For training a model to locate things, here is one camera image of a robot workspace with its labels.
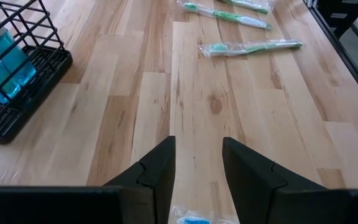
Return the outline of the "blue toothbrush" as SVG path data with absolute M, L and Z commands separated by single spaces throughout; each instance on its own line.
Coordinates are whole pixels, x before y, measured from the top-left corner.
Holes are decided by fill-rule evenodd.
M 168 224 L 240 224 L 234 216 L 219 217 L 213 212 L 202 214 L 177 205 L 172 206 Z

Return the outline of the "green toothbrush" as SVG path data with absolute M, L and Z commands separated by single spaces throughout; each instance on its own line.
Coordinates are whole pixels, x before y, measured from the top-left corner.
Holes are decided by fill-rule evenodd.
M 178 2 L 179 5 L 188 12 L 193 12 L 196 14 L 201 14 L 209 17 L 216 17 L 218 19 L 223 19 L 225 21 L 236 22 L 245 26 L 256 27 L 259 29 L 271 30 L 272 26 L 269 23 L 261 21 L 260 19 L 255 19 L 249 16 L 242 16 L 235 13 L 220 11 L 217 9 L 211 9 L 202 4 L 194 2 Z
M 275 1 L 268 1 L 268 0 L 218 0 L 218 1 L 243 7 L 246 9 L 250 9 L 252 11 L 265 15 L 270 13 L 275 5 Z
M 297 49 L 302 41 L 294 39 L 266 40 L 259 42 L 218 42 L 200 44 L 198 49 L 205 57 L 247 55 L 278 49 Z

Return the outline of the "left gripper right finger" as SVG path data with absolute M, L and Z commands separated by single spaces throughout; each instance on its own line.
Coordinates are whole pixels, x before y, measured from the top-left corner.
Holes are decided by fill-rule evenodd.
M 223 163 L 240 224 L 358 224 L 358 189 L 327 189 L 230 137 Z

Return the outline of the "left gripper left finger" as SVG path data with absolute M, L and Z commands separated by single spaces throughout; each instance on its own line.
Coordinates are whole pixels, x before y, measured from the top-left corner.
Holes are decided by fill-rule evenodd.
M 176 139 L 97 187 L 0 187 L 0 224 L 167 224 Z

